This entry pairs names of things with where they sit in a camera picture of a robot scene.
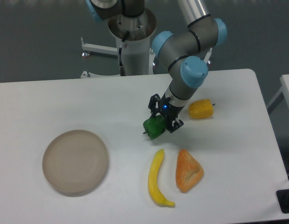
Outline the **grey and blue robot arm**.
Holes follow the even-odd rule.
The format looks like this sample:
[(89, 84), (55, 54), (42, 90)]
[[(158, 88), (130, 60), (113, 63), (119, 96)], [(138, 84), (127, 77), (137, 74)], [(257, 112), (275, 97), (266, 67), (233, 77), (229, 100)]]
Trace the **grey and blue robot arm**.
[(164, 31), (154, 36), (156, 18), (144, 1), (86, 1), (92, 18), (107, 20), (116, 38), (121, 76), (147, 74), (152, 50), (172, 78), (162, 96), (155, 94), (150, 98), (151, 116), (143, 126), (151, 139), (183, 126), (178, 115), (208, 75), (207, 60), (201, 60), (198, 54), (204, 50), (211, 52), (227, 38), (225, 23), (212, 18), (204, 1), (180, 0), (178, 4), (187, 31), (180, 35)]

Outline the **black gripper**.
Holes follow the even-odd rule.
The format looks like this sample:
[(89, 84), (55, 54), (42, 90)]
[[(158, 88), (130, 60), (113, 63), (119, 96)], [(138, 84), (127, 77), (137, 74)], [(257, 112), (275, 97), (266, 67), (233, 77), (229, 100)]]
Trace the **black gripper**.
[(160, 97), (158, 94), (151, 96), (148, 108), (150, 109), (150, 118), (156, 117), (157, 124), (165, 124), (165, 128), (170, 133), (175, 132), (183, 126), (183, 121), (179, 119), (179, 114), (185, 105), (176, 106), (171, 102), (172, 98), (165, 94)]

